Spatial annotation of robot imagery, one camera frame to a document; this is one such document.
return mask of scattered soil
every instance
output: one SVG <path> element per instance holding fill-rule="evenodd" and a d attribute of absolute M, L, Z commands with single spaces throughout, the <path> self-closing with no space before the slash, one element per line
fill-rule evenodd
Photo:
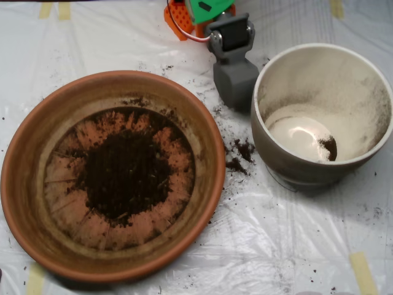
<path fill-rule="evenodd" d="M 171 168 L 162 155 L 151 134 L 125 130 L 109 135 L 88 151 L 85 171 L 76 183 L 87 191 L 86 206 L 125 223 L 132 214 L 164 202 Z"/>
<path fill-rule="evenodd" d="M 226 154 L 226 155 L 229 154 L 229 149 L 227 148 L 226 145 L 224 145 L 224 151 L 225 151 L 225 154 Z"/>
<path fill-rule="evenodd" d="M 235 146 L 238 148 L 238 151 L 243 157 L 243 159 L 252 163 L 251 154 L 255 151 L 255 146 L 249 143 L 248 139 L 246 139 L 246 142 L 243 144 L 240 143 L 240 140 L 235 140 Z"/>
<path fill-rule="evenodd" d="M 326 140 L 318 140 L 318 143 L 329 151 L 329 161 L 334 161 L 337 158 L 337 144 L 335 139 L 330 135 Z"/>
<path fill-rule="evenodd" d="M 243 172 L 245 175 L 247 175 L 246 169 L 244 169 L 243 166 L 240 164 L 238 158 L 233 158 L 231 161 L 227 162 L 226 167 L 231 169 L 232 171 Z"/>
<path fill-rule="evenodd" d="M 221 113 L 221 108 L 214 108 L 214 109 L 213 109 L 213 112 L 214 112 L 216 115 L 219 115 L 219 114 Z"/>

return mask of white plastic sheet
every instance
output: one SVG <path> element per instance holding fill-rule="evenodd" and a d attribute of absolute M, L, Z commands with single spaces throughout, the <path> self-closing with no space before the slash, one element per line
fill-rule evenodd
<path fill-rule="evenodd" d="M 203 44 L 177 40 L 163 19 L 164 1 L 73 2 L 66 21 L 58 20 L 57 4 L 48 19 L 38 19 L 40 6 L 0 3 L 0 163 L 22 120 L 49 93 L 116 69 L 176 81 L 212 112 L 227 146 L 252 141 L 249 118 L 217 94 L 214 56 Z M 237 1 L 257 32 L 247 57 L 261 69 L 292 45 L 331 42 L 370 59 L 393 84 L 393 2 L 343 6 L 344 18 L 336 19 L 328 0 Z M 364 167 L 312 195 L 280 186 L 258 154 L 253 160 L 241 159 L 250 176 L 227 172 L 211 224 L 163 270 L 105 288 L 46 273 L 42 294 L 360 294 L 348 259 L 357 251 L 365 253 L 379 293 L 393 293 L 393 139 Z M 0 294 L 26 294 L 32 263 L 1 210 Z"/>

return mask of gray bracket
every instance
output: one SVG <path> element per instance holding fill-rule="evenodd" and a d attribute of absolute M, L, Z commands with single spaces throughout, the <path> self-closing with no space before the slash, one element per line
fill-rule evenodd
<path fill-rule="evenodd" d="M 259 75 L 258 68 L 246 58 L 255 38 L 254 25 L 248 18 L 249 14 L 234 17 L 223 12 L 205 32 L 211 35 L 208 49 L 217 58 L 213 65 L 217 91 L 225 105 L 241 112 L 250 110 Z"/>

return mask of orange plastic part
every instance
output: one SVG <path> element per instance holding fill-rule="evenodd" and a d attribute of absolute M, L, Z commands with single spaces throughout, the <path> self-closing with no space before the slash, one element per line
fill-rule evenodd
<path fill-rule="evenodd" d="M 187 8 L 184 3 L 178 4 L 174 3 L 173 0 L 171 0 L 169 4 L 169 8 L 172 11 L 172 16 L 177 21 L 177 24 L 187 33 L 191 34 L 192 31 L 195 29 L 195 35 L 199 38 L 204 37 L 204 29 L 205 27 L 212 23 L 213 20 L 208 20 L 207 22 L 197 24 L 195 26 L 192 25 L 191 18 L 189 15 L 189 12 L 187 11 Z M 231 5 L 230 7 L 230 12 L 232 15 L 236 15 L 236 7 L 235 5 Z M 172 29 L 172 31 L 176 34 L 176 36 L 179 38 L 180 41 L 185 41 L 187 40 L 187 37 L 185 37 L 179 29 L 176 27 L 176 25 L 173 23 L 172 18 L 169 14 L 168 7 L 165 7 L 164 10 L 164 19 L 166 23 L 169 25 L 169 27 Z"/>
<path fill-rule="evenodd" d="M 185 4 L 175 4 L 172 0 L 169 4 L 169 8 L 171 9 L 172 16 L 175 19 L 176 23 L 182 28 L 182 30 L 190 34 L 194 30 L 194 26 L 192 25 L 190 15 L 187 11 Z M 168 7 L 165 7 L 164 19 L 169 25 L 169 27 L 172 29 L 172 31 L 180 39 L 180 41 L 187 40 L 187 37 L 185 37 L 173 23 L 172 18 L 169 14 Z"/>

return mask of pot rim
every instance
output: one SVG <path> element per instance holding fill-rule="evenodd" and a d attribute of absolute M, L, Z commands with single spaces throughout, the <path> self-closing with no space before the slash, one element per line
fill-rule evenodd
<path fill-rule="evenodd" d="M 375 73 L 377 73 L 379 78 L 382 80 L 382 82 L 383 82 L 383 84 L 384 84 L 384 86 L 385 86 L 385 88 L 386 88 L 386 90 L 387 90 L 387 92 L 389 94 L 389 99 L 390 99 L 390 102 L 391 102 L 391 118 L 390 118 L 389 126 L 387 127 L 387 130 L 386 130 L 386 133 L 384 134 L 384 136 L 381 138 L 381 140 L 372 149 L 370 149 L 365 154 L 360 155 L 358 157 L 355 157 L 353 159 L 345 160 L 345 161 L 320 162 L 320 161 L 317 161 L 317 160 L 312 160 L 312 159 L 309 159 L 309 158 L 302 157 L 300 155 L 294 154 L 288 148 L 284 147 L 282 144 L 280 144 L 278 141 L 276 141 L 276 139 L 273 137 L 273 135 L 266 128 L 265 123 L 262 120 L 262 117 L 260 115 L 259 106 L 258 106 L 258 90 L 259 90 L 261 81 L 262 81 L 265 73 L 270 68 L 270 66 L 272 66 L 273 63 L 278 61 L 283 56 L 285 56 L 285 55 L 287 55 L 289 53 L 292 53 L 294 51 L 307 49 L 307 48 L 326 48 L 326 49 L 333 49 L 333 50 L 339 50 L 339 51 L 342 51 L 342 52 L 346 52 L 346 53 L 348 53 L 348 54 L 358 58 L 360 61 L 364 62 L 366 65 L 371 67 L 371 69 L 373 69 L 375 71 Z M 375 153 L 377 153 L 381 149 L 381 147 L 383 147 L 383 145 L 386 143 L 387 139 L 390 137 L 390 135 L 392 133 L 392 130 L 393 130 L 393 90 L 392 90 L 392 87 L 390 86 L 389 82 L 387 81 L 387 79 L 383 75 L 383 73 L 372 62 L 370 62 L 368 59 L 366 59 L 362 55 L 356 53 L 355 51 L 347 49 L 345 47 L 334 45 L 334 44 L 325 44 L 325 43 L 302 44 L 302 45 L 293 46 L 293 47 L 291 47 L 289 49 L 286 49 L 286 50 L 280 52 L 279 54 L 277 54 L 274 58 L 272 58 L 266 64 L 266 66 L 263 67 L 262 71 L 260 72 L 260 74 L 258 76 L 258 79 L 257 79 L 257 82 L 255 83 L 254 92 L 252 94 L 252 100 L 253 100 L 255 112 L 256 112 L 256 115 L 257 115 L 257 118 L 258 118 L 258 122 L 262 126 L 264 131 L 267 133 L 267 135 L 271 138 L 271 140 L 273 140 L 275 144 L 277 144 L 281 149 L 283 149 L 284 151 L 286 151 L 290 155 L 292 155 L 292 156 L 294 156 L 296 158 L 302 159 L 302 160 L 304 160 L 304 161 L 306 161 L 308 163 L 313 163 L 313 164 L 318 164 L 318 165 L 326 165 L 326 166 L 342 166 L 342 165 L 348 165 L 348 164 L 361 162 L 364 159 L 367 159 L 367 158 L 373 156 Z"/>
<path fill-rule="evenodd" d="M 119 76 L 127 76 L 127 77 L 135 77 L 135 78 L 146 78 L 150 79 L 152 81 L 166 84 L 168 87 L 171 87 L 172 89 L 177 90 L 178 92 L 181 92 L 188 100 L 190 103 L 191 108 L 197 108 L 199 111 L 202 113 L 204 120 L 206 120 L 207 124 L 209 125 L 210 132 L 212 133 L 212 136 L 214 137 L 214 148 L 217 152 L 217 157 L 215 159 L 217 163 L 217 171 L 215 173 L 216 175 L 216 181 L 213 186 L 212 194 L 211 197 L 206 205 L 206 209 L 204 210 L 201 218 L 198 220 L 198 222 L 195 224 L 195 226 L 191 229 L 191 231 L 178 243 L 176 244 L 173 248 L 171 248 L 169 251 L 165 252 L 163 255 L 160 257 L 149 261 L 148 263 L 145 263 L 143 265 L 140 265 L 136 268 L 133 269 L 126 269 L 126 270 L 121 270 L 118 272 L 113 272 L 113 273 L 85 273 L 85 272 L 79 272 L 77 270 L 71 270 L 68 267 L 59 265 L 56 263 L 56 261 L 49 259 L 42 254 L 40 254 L 38 251 L 36 251 L 36 247 L 30 242 L 27 241 L 27 239 L 24 238 L 22 235 L 20 229 L 17 227 L 17 224 L 15 222 L 16 217 L 12 216 L 9 208 L 9 198 L 10 196 L 7 196 L 7 185 L 10 183 L 12 180 L 10 179 L 9 175 L 9 170 L 10 170 L 10 159 L 14 150 L 14 147 L 18 144 L 22 134 L 24 133 L 24 129 L 26 126 L 30 124 L 33 118 L 36 116 L 40 116 L 42 109 L 45 107 L 46 104 L 49 103 L 50 100 L 54 99 L 57 95 L 61 94 L 64 91 L 67 91 L 70 88 L 77 87 L 80 84 L 84 84 L 86 82 L 91 82 L 95 79 L 102 79 L 102 78 L 108 78 L 108 77 L 119 77 Z M 58 90 L 54 91 L 51 93 L 46 99 L 41 101 L 23 120 L 23 122 L 20 124 L 18 127 L 17 131 L 14 134 L 14 137 L 12 138 L 9 148 L 6 152 L 6 156 L 4 158 L 4 163 L 2 166 L 2 172 L 1 172 L 1 203 L 2 203 L 2 208 L 4 211 L 4 216 L 6 217 L 6 221 L 8 223 L 8 226 L 10 227 L 11 233 L 14 235 L 15 239 L 17 242 L 20 244 L 20 246 L 39 264 L 43 265 L 45 268 L 49 269 L 50 271 L 57 273 L 58 275 L 77 280 L 77 281 L 86 281 L 86 282 L 91 282 L 91 283 L 113 283 L 117 281 L 122 281 L 122 280 L 127 280 L 127 279 L 133 279 L 133 278 L 139 278 L 143 277 L 149 273 L 152 273 L 158 269 L 161 269 L 163 266 L 169 264 L 171 261 L 175 260 L 194 240 L 197 238 L 197 236 L 200 235 L 202 230 L 206 227 L 208 224 L 209 220 L 211 219 L 211 216 L 213 215 L 214 210 L 217 207 L 217 204 L 219 202 L 221 192 L 222 192 L 222 186 L 224 184 L 224 179 L 225 179 L 225 154 L 224 154 L 224 144 L 222 141 L 222 137 L 220 134 L 220 131 L 217 127 L 216 122 L 214 121 L 212 115 L 208 111 L 208 109 L 204 106 L 204 104 L 190 91 L 188 91 L 186 88 L 183 86 L 175 83 L 174 81 L 171 81 L 167 78 L 151 74 L 151 73 L 145 73 L 145 72 L 140 72 L 140 71 L 108 71 L 108 72 L 102 72 L 102 73 L 97 73 L 97 74 L 92 74 L 89 76 L 85 76 L 83 78 L 80 78 L 78 80 L 75 80 L 73 82 L 70 82 Z"/>

